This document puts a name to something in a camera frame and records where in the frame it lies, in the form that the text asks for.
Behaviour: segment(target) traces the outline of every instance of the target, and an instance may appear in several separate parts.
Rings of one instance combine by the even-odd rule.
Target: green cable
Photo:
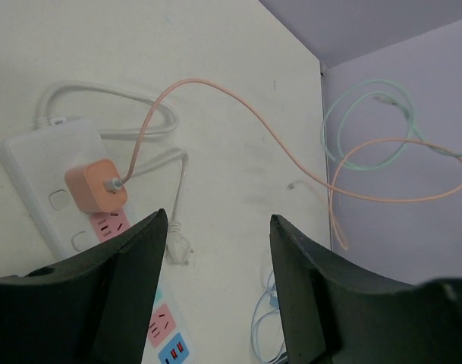
[[[337,130],[337,151],[338,151],[338,157],[332,154],[330,150],[328,149],[326,142],[325,142],[325,126],[330,118],[330,114],[335,110],[337,107],[338,103],[342,101],[346,96],[348,96],[350,93],[352,93],[355,89],[365,86],[365,85],[371,85],[371,84],[382,84],[382,85],[387,85],[398,91],[405,99],[406,99],[406,105],[402,104],[397,100],[393,95],[390,93],[384,93],[384,92],[371,92],[367,93],[366,95],[361,96],[358,100],[356,100],[349,108],[346,110],[344,113],[344,116],[341,120],[341,123],[338,127]],[[321,135],[321,143],[322,143],[322,148],[325,150],[325,154],[334,162],[337,160],[342,160],[345,157],[344,151],[341,146],[341,131],[343,126],[345,125],[345,122],[347,121],[349,114],[355,109],[357,105],[359,105],[363,100],[368,99],[369,97],[374,97],[378,99],[381,103],[393,105],[397,107],[400,111],[401,114],[404,116],[404,119],[407,122],[408,125],[408,131],[406,138],[410,139],[413,135],[415,135],[419,140],[425,141],[423,135],[420,133],[417,125],[416,125],[416,111],[414,108],[414,104],[412,99],[410,98],[409,94],[406,92],[406,90],[402,87],[399,86],[397,83],[391,80],[381,80],[381,79],[374,79],[374,80],[367,80],[361,83],[358,83],[357,85],[354,85],[350,87],[347,91],[345,91],[335,102],[332,104],[330,109],[327,111],[325,114],[325,117],[323,118],[322,122],[322,135]],[[374,171],[376,169],[385,167],[389,163],[393,162],[403,151],[405,148],[406,143],[402,143],[398,149],[396,149],[389,157],[387,157],[385,160],[382,162],[378,163],[377,165],[356,165],[352,162],[345,162],[344,167],[354,170],[354,171]],[[442,155],[450,156],[450,157],[462,157],[462,153],[448,153],[444,152],[442,150],[432,148],[430,147],[431,150],[434,152],[437,152]]]

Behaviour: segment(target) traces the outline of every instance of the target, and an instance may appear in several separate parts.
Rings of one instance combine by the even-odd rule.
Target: power strip
[[[108,214],[88,215],[78,209],[65,172],[108,155],[91,121],[58,118],[52,125],[4,141],[0,159],[55,258],[62,260],[119,235],[137,221],[128,203]],[[160,278],[143,362],[187,364],[194,358],[184,321]]]

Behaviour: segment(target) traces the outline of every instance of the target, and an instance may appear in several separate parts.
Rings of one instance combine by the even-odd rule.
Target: white power cord
[[[154,99],[150,99],[148,96],[138,93],[132,93],[124,89],[116,87],[101,85],[98,83],[83,82],[83,81],[60,81],[52,84],[42,95],[41,99],[36,108],[35,113],[35,125],[39,129],[41,127],[54,126],[67,122],[67,118],[50,118],[49,117],[49,106],[50,103],[55,99],[56,96],[62,93],[68,93],[71,91],[95,91],[100,93],[108,93],[111,95],[121,96],[126,99],[142,102],[146,105],[153,105]],[[157,108],[165,116],[165,125],[162,127],[151,127],[145,132],[145,136],[155,136],[170,133],[178,127],[179,120],[177,114],[171,110],[167,105],[160,104]],[[138,137],[140,128],[134,129],[104,129],[99,130],[101,138],[103,139],[117,139],[117,140],[132,140]],[[180,210],[182,195],[185,191],[185,178],[187,176],[188,169],[188,154],[183,149],[169,149],[163,152],[161,155],[157,155],[154,159],[143,163],[134,171],[133,176],[139,176],[141,174],[150,173],[161,167],[167,165],[175,160],[181,160],[182,169],[180,181],[178,184],[177,195],[175,197],[173,210],[171,212],[171,219],[168,223],[168,235],[167,235],[167,260],[171,264],[188,265],[190,254],[193,250],[190,246],[190,242],[181,234],[181,223],[180,223]],[[107,189],[118,190],[122,185],[118,185],[117,180],[109,181],[114,186],[107,186]]]

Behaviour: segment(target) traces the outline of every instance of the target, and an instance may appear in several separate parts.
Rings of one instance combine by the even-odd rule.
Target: white table
[[[0,0],[0,142],[32,129],[39,94],[57,80],[157,96],[185,77],[206,77],[240,93],[325,177],[319,62],[257,0]],[[198,362],[254,362],[250,320],[260,275],[269,268],[270,216],[282,214],[328,246],[327,210],[308,190],[286,189],[303,174],[234,100],[185,86],[168,102],[181,126],[173,137],[147,143],[141,160],[168,146],[189,152],[182,232],[195,253],[190,266],[164,263],[163,271]],[[114,96],[79,93],[57,102],[53,114],[136,127],[145,112]],[[125,168],[133,143],[107,146]],[[160,207],[170,211],[178,169],[128,184],[140,217]],[[53,260],[0,163],[0,276]],[[277,330],[263,335],[264,352],[277,346]]]

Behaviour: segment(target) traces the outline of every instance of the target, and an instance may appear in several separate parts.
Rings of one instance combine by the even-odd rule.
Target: pink outlet
[[[90,217],[91,225],[101,243],[116,237],[130,228],[123,209],[114,212],[98,212]]]
[[[160,345],[177,327],[166,303],[162,304],[149,320],[148,339],[153,347]]]

